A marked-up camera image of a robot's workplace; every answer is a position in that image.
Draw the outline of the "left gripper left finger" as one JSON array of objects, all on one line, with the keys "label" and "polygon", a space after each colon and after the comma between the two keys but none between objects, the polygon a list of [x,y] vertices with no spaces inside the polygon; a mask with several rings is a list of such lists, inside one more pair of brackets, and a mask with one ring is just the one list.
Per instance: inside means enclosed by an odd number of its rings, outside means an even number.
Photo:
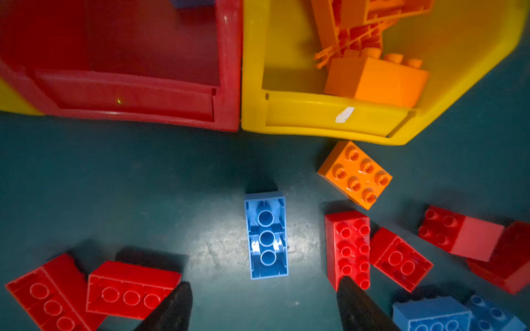
[{"label": "left gripper left finger", "polygon": [[190,283],[183,281],[134,331],[187,331],[189,329],[192,309],[193,292]]}]

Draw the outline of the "orange lego fence piece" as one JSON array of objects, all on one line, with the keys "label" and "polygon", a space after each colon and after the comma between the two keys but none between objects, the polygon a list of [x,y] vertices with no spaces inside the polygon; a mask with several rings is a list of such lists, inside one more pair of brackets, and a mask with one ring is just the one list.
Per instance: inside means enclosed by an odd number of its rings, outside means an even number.
[{"label": "orange lego fence piece", "polygon": [[382,33],[395,25],[398,20],[391,19],[354,28],[341,28],[339,17],[341,1],[313,0],[311,2],[322,50],[314,59],[320,62],[318,69],[330,68],[334,58],[341,58],[347,51],[361,52],[365,48],[383,49]]}]

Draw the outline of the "yellow bin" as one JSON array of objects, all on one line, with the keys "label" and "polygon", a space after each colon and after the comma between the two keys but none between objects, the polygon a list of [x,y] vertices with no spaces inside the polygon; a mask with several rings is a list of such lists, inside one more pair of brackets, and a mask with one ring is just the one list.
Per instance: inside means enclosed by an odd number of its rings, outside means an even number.
[{"label": "yellow bin", "polygon": [[15,89],[1,79],[0,86],[0,109],[3,112],[24,114],[30,116],[44,116],[28,101],[26,101]]},{"label": "yellow bin", "polygon": [[415,108],[324,94],[327,72],[310,1],[245,1],[242,128],[401,146],[434,122],[518,45],[528,1],[436,1],[383,34],[385,53],[422,60]]}]

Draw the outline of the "red lego brick centre square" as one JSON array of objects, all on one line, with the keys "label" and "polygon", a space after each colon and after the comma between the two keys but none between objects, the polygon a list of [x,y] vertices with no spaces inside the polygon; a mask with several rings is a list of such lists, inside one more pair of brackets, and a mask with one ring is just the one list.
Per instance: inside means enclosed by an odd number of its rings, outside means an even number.
[{"label": "red lego brick centre square", "polygon": [[370,250],[371,265],[409,293],[433,268],[432,262],[386,228],[371,237]]}]

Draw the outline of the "red middle bin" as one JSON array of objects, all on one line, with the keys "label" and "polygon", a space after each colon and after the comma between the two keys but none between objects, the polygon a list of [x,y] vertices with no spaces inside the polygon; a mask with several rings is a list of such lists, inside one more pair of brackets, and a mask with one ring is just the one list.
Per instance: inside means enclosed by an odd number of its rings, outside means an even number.
[{"label": "red middle bin", "polygon": [[38,111],[236,131],[241,1],[3,1],[1,79]]}]

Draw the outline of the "red lego brick tall centre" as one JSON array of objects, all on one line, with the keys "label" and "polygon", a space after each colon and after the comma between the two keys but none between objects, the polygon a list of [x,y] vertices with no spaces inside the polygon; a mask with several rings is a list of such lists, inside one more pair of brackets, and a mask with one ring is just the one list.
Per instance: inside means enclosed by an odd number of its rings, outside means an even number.
[{"label": "red lego brick tall centre", "polygon": [[328,214],[324,218],[327,277],[338,290],[340,280],[350,277],[362,290],[370,281],[370,220],[356,210]]}]

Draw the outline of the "blue lego brick tilted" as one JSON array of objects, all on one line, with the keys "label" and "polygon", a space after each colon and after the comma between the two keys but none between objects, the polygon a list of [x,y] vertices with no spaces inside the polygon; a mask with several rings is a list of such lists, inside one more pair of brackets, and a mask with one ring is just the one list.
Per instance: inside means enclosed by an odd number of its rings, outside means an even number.
[{"label": "blue lego brick tilted", "polygon": [[477,331],[521,331],[527,326],[515,315],[502,309],[484,297],[474,294],[465,304],[471,311],[470,330]]}]

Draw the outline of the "left yellow bin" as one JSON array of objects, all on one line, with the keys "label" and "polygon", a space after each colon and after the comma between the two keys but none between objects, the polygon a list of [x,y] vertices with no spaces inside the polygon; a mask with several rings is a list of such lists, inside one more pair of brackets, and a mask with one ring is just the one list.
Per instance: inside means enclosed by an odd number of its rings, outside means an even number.
[{"label": "left yellow bin", "polygon": [[15,89],[1,79],[0,86],[0,109],[3,112],[24,114],[30,116],[44,116],[28,101],[26,101]]}]

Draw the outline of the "blue lego brick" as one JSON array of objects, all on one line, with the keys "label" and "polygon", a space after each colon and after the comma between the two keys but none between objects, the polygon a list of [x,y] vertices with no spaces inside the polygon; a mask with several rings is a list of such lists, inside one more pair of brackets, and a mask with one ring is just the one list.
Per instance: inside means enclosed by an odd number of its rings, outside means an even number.
[{"label": "blue lego brick", "polygon": [[286,197],[280,191],[247,194],[244,211],[251,279],[288,276]]},{"label": "blue lego brick", "polygon": [[515,315],[502,309],[484,297],[474,294],[465,304],[471,311],[470,330],[477,331],[521,331],[527,326]]},{"label": "blue lego brick", "polygon": [[452,297],[393,304],[393,322],[400,330],[469,330],[472,312]]}]

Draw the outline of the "orange lego brick square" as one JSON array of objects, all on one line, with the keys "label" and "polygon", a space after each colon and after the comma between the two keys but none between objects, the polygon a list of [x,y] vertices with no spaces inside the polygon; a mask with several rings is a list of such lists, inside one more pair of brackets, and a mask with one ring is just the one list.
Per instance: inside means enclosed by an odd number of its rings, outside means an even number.
[{"label": "orange lego brick square", "polygon": [[351,141],[338,142],[317,173],[366,210],[378,201],[393,179]]}]

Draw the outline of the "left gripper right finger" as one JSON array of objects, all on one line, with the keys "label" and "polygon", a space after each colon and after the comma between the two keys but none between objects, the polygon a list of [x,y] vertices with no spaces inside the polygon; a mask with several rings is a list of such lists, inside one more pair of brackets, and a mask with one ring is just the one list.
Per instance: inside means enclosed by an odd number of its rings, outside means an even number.
[{"label": "left gripper right finger", "polygon": [[400,329],[350,277],[342,277],[337,290],[344,331]]}]

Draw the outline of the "red lego brick smooth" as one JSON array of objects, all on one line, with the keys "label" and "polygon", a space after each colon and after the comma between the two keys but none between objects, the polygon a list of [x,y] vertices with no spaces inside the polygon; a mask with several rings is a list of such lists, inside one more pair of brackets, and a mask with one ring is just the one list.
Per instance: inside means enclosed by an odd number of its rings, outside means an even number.
[{"label": "red lego brick smooth", "polygon": [[452,255],[488,261],[505,227],[429,206],[418,236]]}]

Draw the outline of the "right yellow bin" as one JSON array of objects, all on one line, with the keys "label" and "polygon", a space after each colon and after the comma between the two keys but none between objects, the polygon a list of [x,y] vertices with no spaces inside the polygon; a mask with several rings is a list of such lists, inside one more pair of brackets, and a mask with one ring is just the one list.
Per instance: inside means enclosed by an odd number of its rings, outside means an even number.
[{"label": "right yellow bin", "polygon": [[327,72],[310,1],[245,1],[242,128],[401,146],[434,122],[518,45],[528,1],[436,1],[383,34],[385,53],[422,60],[415,108],[324,94]]}]

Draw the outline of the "orange curved lego piece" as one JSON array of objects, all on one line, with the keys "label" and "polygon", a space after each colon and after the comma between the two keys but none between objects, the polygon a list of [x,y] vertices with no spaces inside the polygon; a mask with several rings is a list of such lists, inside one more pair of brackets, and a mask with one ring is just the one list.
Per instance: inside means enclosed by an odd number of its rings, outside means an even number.
[{"label": "orange curved lego piece", "polygon": [[433,6],[433,0],[344,0],[340,9],[340,27],[354,28],[423,15],[431,12]]}]

